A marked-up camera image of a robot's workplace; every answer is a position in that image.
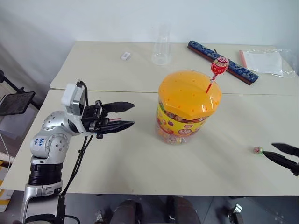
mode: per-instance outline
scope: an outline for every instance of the white wall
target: white wall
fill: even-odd
[[[152,42],[165,21],[172,42],[297,52],[298,8],[298,0],[0,0],[0,68],[42,99],[74,40]]]

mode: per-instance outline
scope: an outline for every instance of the floor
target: floor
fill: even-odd
[[[236,203],[243,207],[244,224],[299,224],[299,197],[213,197],[185,196],[197,210],[202,224],[229,224],[226,211]],[[7,211],[0,213],[0,224],[11,224],[19,218],[22,191],[15,191]],[[93,195],[67,194],[66,214],[74,215],[83,224],[93,224],[99,210],[112,212],[122,201],[133,199],[141,203],[143,223],[161,223],[164,220],[166,196],[149,195]],[[75,221],[66,219],[66,224]]]

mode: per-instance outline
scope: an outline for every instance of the red lollipop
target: red lollipop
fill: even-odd
[[[213,81],[216,79],[216,76],[225,72],[228,69],[229,60],[225,57],[216,58],[211,65],[211,70],[214,73],[213,78],[211,78],[211,83],[209,84],[206,93],[209,92]]]

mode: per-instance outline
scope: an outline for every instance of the plastic jar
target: plastic jar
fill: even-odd
[[[157,133],[169,144],[187,142],[216,111],[221,91],[210,77],[192,70],[169,74],[159,87]]]

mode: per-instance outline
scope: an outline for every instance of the white table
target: white table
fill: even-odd
[[[63,91],[50,90],[2,188],[24,190],[29,142],[44,118],[61,109]],[[155,135],[156,93],[89,92],[89,102],[128,101],[135,108],[112,117],[134,120],[120,133],[92,140],[70,193],[285,196],[299,195],[299,179],[254,146],[280,153],[272,142],[298,146],[298,97],[224,94],[219,109],[180,146]],[[63,168],[68,181],[83,136],[73,137]]]
[[[232,44],[204,44],[232,61],[241,64],[239,50],[273,49],[273,46]],[[152,43],[85,42],[76,41],[61,70],[50,85],[52,89],[65,89],[69,82],[83,80],[91,91],[157,92],[163,78],[178,70],[197,70],[209,76],[211,63],[187,48],[187,43],[171,45],[172,61],[167,66],[151,62]],[[131,53],[131,59],[120,56]],[[229,73],[217,77],[223,93],[297,95],[298,78],[285,79],[270,74],[259,74],[248,86]]]

